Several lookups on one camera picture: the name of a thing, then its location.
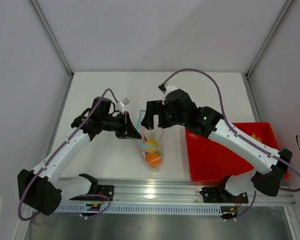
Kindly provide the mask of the yellow toy pepper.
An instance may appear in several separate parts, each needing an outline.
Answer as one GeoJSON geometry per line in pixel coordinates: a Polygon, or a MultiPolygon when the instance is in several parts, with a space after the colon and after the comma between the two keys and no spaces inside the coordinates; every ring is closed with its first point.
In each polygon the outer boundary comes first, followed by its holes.
{"type": "Polygon", "coordinates": [[[145,152],[155,153],[159,150],[159,144],[155,139],[149,139],[145,142],[145,152]]]}

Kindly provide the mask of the toy orange fruit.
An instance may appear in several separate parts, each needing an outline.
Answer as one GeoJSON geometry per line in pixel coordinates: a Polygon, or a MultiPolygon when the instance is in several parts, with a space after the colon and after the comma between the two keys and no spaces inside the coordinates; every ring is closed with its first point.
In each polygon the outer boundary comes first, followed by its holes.
{"type": "Polygon", "coordinates": [[[162,163],[162,157],[158,152],[149,152],[145,155],[145,161],[150,167],[157,168],[162,163]]]}

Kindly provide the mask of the clear zip top bag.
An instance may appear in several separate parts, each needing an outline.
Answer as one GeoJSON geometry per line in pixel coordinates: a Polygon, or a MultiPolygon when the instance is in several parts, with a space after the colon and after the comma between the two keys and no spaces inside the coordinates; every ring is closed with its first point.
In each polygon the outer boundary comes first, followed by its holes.
{"type": "Polygon", "coordinates": [[[142,156],[142,162],[151,172],[158,173],[164,161],[163,137],[165,130],[161,128],[146,129],[141,122],[146,111],[141,109],[136,123],[136,130],[141,139],[135,140],[142,156]]]}

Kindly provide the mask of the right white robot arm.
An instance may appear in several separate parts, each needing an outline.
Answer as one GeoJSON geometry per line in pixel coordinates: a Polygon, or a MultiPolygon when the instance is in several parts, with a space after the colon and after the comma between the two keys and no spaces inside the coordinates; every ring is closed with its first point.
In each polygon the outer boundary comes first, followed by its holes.
{"type": "Polygon", "coordinates": [[[155,116],[159,128],[183,126],[193,134],[226,147],[253,166],[251,171],[227,178],[224,186],[218,189],[222,201],[229,202],[242,193],[255,190],[269,197],[278,195],[292,158],[289,150],[262,144],[234,127],[213,108],[196,106],[181,89],[169,92],[164,100],[148,101],[141,125],[152,130],[155,116]]]}

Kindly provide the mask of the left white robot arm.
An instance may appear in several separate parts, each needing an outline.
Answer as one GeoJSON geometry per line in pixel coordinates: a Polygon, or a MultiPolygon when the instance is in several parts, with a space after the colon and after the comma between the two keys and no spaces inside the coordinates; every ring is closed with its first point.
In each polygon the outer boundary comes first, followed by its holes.
{"type": "Polygon", "coordinates": [[[118,139],[141,139],[124,98],[116,103],[96,97],[70,125],[64,142],[31,170],[23,169],[17,176],[19,203],[26,204],[46,216],[66,200],[103,200],[98,180],[86,173],[70,180],[60,177],[75,156],[103,131],[113,132],[118,139]]]}

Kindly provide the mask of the yellow toy ginger root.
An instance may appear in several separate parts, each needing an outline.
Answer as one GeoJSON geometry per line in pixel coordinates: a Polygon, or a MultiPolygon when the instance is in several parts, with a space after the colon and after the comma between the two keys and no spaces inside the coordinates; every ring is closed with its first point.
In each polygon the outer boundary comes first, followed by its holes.
{"type": "Polygon", "coordinates": [[[255,133],[253,133],[251,135],[252,138],[254,138],[255,140],[259,141],[259,142],[262,142],[261,138],[259,136],[257,136],[255,133]]]}

